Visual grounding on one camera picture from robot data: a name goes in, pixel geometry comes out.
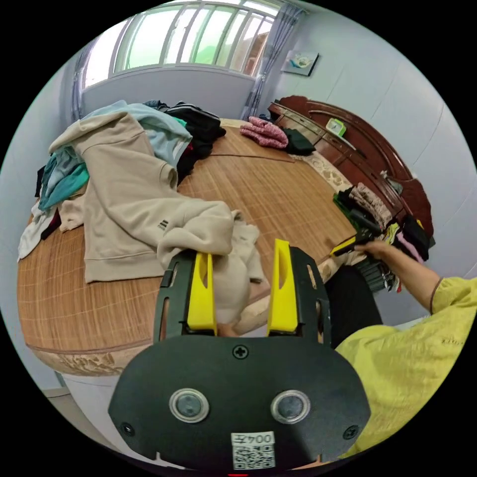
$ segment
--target black pants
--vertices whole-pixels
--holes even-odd
[[[373,293],[363,275],[343,266],[325,284],[331,320],[331,346],[335,349],[354,332],[383,324]]]

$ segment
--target curtain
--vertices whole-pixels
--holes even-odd
[[[98,41],[99,37],[95,38],[93,41],[89,42],[81,51],[78,60],[75,65],[75,72],[73,76],[73,88],[72,88],[72,123],[83,117],[82,114],[82,96],[83,96],[83,85],[84,85],[84,76],[86,74],[86,66],[88,64],[89,57],[91,52]]]
[[[241,119],[247,121],[250,116],[256,115],[267,76],[275,65],[295,25],[304,12],[303,9],[295,5],[290,5],[289,3],[283,4],[280,8],[268,35],[258,76],[245,103]]]

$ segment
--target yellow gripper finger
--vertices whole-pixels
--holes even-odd
[[[213,330],[217,336],[212,255],[197,252],[189,297],[187,325],[192,331]]]
[[[293,333],[297,326],[298,311],[290,244],[285,240],[277,239],[275,240],[267,334]]]

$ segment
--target wooden headboard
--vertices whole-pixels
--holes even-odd
[[[422,184],[412,177],[388,140],[364,119],[338,106],[304,96],[276,100],[269,111],[277,124],[290,128],[297,125],[315,149],[354,185],[363,182],[371,187],[398,221],[411,214],[421,220],[430,237],[434,234],[431,206]],[[343,138],[326,129],[330,118],[339,119],[346,126]],[[396,183],[401,185],[402,191],[396,191]]]

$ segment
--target pile of clothes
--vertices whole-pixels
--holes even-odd
[[[159,277],[183,249],[210,253],[217,322],[237,319],[250,283],[265,280],[255,248],[259,231],[224,202],[177,192],[175,166],[194,144],[184,114],[119,101],[72,124],[38,172],[39,200],[19,260],[46,230],[82,224],[87,283]],[[197,144],[205,151],[204,142]]]
[[[240,126],[240,133],[262,147],[281,149],[296,156],[309,156],[315,150],[300,131],[276,126],[263,117],[250,116],[248,123]]]
[[[333,196],[333,201],[356,232],[360,231],[363,225],[353,219],[352,210],[360,212],[366,220],[383,231],[379,236],[381,240],[399,248],[419,263],[429,259],[431,240],[420,220],[408,215],[400,226],[393,220],[391,212],[382,200],[364,184],[359,183],[356,187],[338,191]],[[383,263],[356,252],[349,254],[347,260],[346,264],[356,266],[365,275],[373,291],[381,288],[397,293],[401,291],[399,279]]]
[[[180,101],[175,106],[169,107],[166,103],[155,100],[147,101],[144,105],[182,121],[185,129],[192,136],[189,145],[175,165],[179,184],[192,172],[198,160],[210,155],[213,143],[226,134],[218,116],[194,104]]]

